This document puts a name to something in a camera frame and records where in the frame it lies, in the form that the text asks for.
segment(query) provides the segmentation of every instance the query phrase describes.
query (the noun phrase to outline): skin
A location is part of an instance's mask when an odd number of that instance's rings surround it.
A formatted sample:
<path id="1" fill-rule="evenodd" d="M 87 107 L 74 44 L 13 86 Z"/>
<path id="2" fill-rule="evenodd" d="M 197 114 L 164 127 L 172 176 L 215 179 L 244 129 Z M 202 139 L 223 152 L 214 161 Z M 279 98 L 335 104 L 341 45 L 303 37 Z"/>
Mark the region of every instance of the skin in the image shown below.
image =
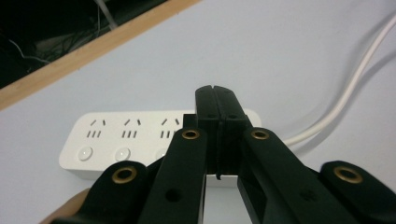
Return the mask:
<path id="1" fill-rule="evenodd" d="M 40 222 L 40 224 L 50 224 L 51 221 L 57 217 L 70 217 L 73 216 L 78 209 L 82 206 L 85 198 L 87 197 L 90 189 L 84 189 L 82 192 L 76 194 L 69 199 L 64 205 L 55 210 L 52 214 Z"/>

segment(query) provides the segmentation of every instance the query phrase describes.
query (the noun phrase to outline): screw hole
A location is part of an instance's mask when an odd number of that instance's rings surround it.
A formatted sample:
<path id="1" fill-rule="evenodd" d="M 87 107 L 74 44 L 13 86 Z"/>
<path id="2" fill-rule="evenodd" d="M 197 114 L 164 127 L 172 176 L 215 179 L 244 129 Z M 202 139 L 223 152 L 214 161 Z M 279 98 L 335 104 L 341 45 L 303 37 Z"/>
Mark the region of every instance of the screw hole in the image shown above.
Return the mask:
<path id="1" fill-rule="evenodd" d="M 251 136 L 253 136 L 254 138 L 259 139 L 259 140 L 265 140 L 270 137 L 270 134 L 268 134 L 265 131 L 255 130 L 255 131 L 251 132 Z"/>
<path id="2" fill-rule="evenodd" d="M 116 184 L 126 184 L 134 180 L 137 171 L 133 166 L 121 167 L 112 176 L 113 182 Z"/>
<path id="3" fill-rule="evenodd" d="M 183 195 L 180 189 L 169 189 L 165 193 L 165 198 L 168 202 L 177 203 L 183 198 Z"/>
<path id="4" fill-rule="evenodd" d="M 195 130 L 187 130 L 183 132 L 182 136 L 185 139 L 196 139 L 199 137 L 199 133 Z"/>
<path id="5" fill-rule="evenodd" d="M 354 169 L 351 169 L 349 167 L 337 166 L 334 168 L 333 171 L 338 178 L 348 183 L 359 184 L 361 183 L 361 181 L 363 181 L 363 177 L 361 177 L 361 175 L 358 172 L 356 172 Z"/>

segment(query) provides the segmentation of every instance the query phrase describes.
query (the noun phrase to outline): wooden board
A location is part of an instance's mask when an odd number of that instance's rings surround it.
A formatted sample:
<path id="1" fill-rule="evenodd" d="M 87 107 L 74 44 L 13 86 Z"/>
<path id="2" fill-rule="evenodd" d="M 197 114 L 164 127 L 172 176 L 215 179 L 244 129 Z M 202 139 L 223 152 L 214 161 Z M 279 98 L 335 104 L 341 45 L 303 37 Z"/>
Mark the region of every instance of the wooden board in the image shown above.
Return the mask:
<path id="1" fill-rule="evenodd" d="M 39 91 L 200 0 L 168 0 L 0 90 L 0 110 Z"/>

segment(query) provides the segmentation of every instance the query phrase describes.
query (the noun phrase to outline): electrical outlet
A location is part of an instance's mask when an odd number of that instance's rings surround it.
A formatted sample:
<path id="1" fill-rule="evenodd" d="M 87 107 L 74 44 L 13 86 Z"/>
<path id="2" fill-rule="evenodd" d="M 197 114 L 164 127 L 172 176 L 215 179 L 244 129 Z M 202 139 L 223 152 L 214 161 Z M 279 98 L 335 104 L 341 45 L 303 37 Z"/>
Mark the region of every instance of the electrical outlet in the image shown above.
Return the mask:
<path id="1" fill-rule="evenodd" d="M 253 126 L 259 116 L 245 110 Z M 183 115 L 193 110 L 89 113 L 75 124 L 59 157 L 61 167 L 81 178 L 96 179 L 117 161 L 146 166 L 166 154 Z"/>

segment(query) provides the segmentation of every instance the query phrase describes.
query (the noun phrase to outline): white button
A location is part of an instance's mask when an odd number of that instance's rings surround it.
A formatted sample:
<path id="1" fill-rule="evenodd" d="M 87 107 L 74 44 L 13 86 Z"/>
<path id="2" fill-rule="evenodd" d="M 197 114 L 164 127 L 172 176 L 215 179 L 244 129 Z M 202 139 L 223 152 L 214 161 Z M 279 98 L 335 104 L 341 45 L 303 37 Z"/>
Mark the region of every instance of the white button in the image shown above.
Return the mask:
<path id="1" fill-rule="evenodd" d="M 84 147 L 78 153 L 78 158 L 81 161 L 87 161 L 92 156 L 93 150 L 91 147 Z"/>
<path id="2" fill-rule="evenodd" d="M 116 161 L 126 161 L 131 156 L 131 150 L 128 147 L 122 147 L 116 152 Z"/>

